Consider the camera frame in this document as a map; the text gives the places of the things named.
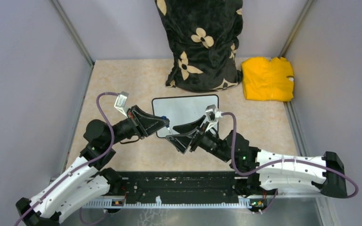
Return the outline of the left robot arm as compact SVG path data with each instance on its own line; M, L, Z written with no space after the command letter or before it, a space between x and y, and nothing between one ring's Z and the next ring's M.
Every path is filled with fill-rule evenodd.
M83 135L88 143L72 165L34 197L17 201L19 222L27 226L58 226L99 196L124 195L122 177L114 169L105 168L115 155L112 146L133 136L144 139L169 124L166 117L148 114L136 105L115 125L98 119L90 121Z

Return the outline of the small whiteboard black frame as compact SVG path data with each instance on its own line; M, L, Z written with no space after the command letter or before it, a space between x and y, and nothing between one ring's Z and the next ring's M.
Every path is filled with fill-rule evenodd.
M170 121L171 132L167 128L160 129L156 135L165 138L167 135L177 134L173 126L198 120L205 115L209 105L219 106L219 97L216 94L160 97L152 100L152 109L155 116L166 116Z

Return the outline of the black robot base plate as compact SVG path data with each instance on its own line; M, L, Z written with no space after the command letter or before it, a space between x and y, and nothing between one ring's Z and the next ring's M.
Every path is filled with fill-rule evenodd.
M310 192L294 189L265 191L250 179L231 171L120 172L122 180L112 193L87 204L87 209L246 209L258 212L281 200L307 201Z

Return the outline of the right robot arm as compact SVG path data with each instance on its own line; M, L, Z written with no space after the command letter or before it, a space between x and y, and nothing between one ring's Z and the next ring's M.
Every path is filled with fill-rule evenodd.
M335 152L321 156L292 156L250 146L249 141L234 129L221 139L205 121L205 116L192 123L174 126L177 133L167 135L178 152L193 152L198 147L230 164L247 180L252 194L262 190L310 190L332 198L347 198L345 168Z

